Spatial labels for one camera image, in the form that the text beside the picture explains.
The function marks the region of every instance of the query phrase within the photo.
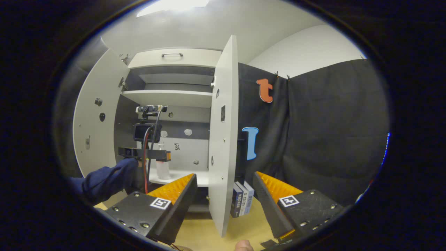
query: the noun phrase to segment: metal handle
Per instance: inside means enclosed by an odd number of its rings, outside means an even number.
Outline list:
[[[183,53],[166,53],[166,54],[161,54],[161,57],[164,57],[164,55],[180,55],[180,57],[182,57]]]

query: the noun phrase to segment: blue sleeve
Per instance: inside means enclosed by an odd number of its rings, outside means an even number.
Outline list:
[[[123,159],[112,168],[100,168],[89,173],[85,178],[69,178],[69,182],[76,194],[88,203],[96,205],[123,189],[135,190],[136,178],[139,174],[137,171],[136,159]]]

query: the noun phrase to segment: ceiling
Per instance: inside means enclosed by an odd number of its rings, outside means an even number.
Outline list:
[[[163,47],[223,49],[237,36],[239,62],[253,58],[280,40],[324,24],[313,15],[281,0],[210,0],[204,8],[160,11],[136,18],[139,8],[107,27],[100,35],[117,54]]]

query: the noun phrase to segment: clear bottle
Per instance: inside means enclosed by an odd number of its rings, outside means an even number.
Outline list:
[[[159,146],[160,150],[165,150],[164,149],[164,143],[160,142],[158,144],[158,146]],[[168,179],[170,179],[169,162],[157,161],[157,174],[158,174],[158,178],[160,180],[168,180]]]

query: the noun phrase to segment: white sticker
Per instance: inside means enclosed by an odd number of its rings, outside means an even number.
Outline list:
[[[293,205],[299,204],[299,201],[296,200],[296,198],[294,198],[293,195],[280,198],[279,200],[282,202],[282,205],[284,207],[289,207],[289,206],[293,206]]]
[[[187,136],[191,136],[192,135],[192,130],[191,129],[186,129],[186,130],[184,130],[184,134],[186,134]]]
[[[161,198],[156,198],[151,204],[150,206],[152,207],[156,207],[162,210],[165,210],[169,204],[171,203],[171,201],[169,200],[165,200],[165,199],[161,199]]]

